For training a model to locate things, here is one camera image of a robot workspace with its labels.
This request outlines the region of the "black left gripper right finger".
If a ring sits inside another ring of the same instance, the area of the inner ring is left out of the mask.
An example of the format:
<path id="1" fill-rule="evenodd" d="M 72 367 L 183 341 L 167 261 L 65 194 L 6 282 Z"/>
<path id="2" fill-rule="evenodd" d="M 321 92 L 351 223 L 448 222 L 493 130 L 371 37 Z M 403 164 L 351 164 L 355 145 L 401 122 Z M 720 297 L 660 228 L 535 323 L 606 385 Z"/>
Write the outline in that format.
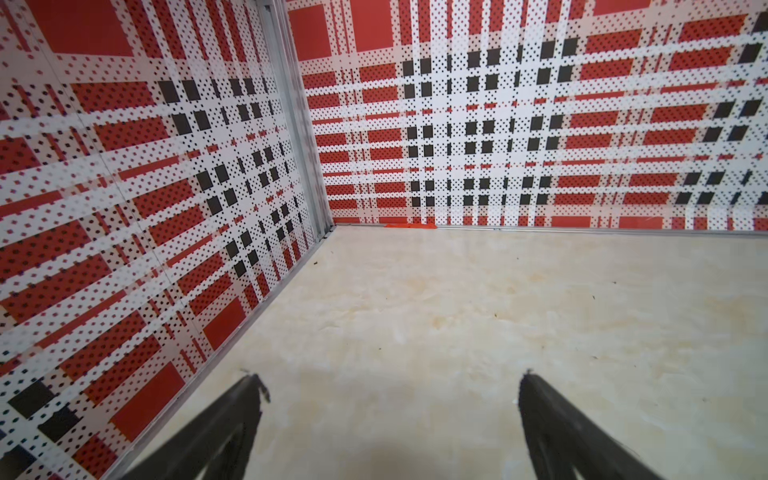
<path id="1" fill-rule="evenodd" d="M 531 371 L 521 379 L 518 407 L 538 479 L 659 477 L 544 378 Z"/>

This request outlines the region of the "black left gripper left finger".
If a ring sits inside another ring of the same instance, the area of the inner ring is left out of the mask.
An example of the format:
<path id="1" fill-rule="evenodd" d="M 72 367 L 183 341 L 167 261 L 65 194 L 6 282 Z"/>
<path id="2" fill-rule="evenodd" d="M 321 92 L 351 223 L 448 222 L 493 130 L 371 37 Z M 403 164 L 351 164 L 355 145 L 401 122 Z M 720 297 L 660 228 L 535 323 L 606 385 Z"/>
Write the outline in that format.
<path id="1" fill-rule="evenodd" d="M 125 479 L 242 479 L 270 393 L 260 377 L 243 377 Z"/>

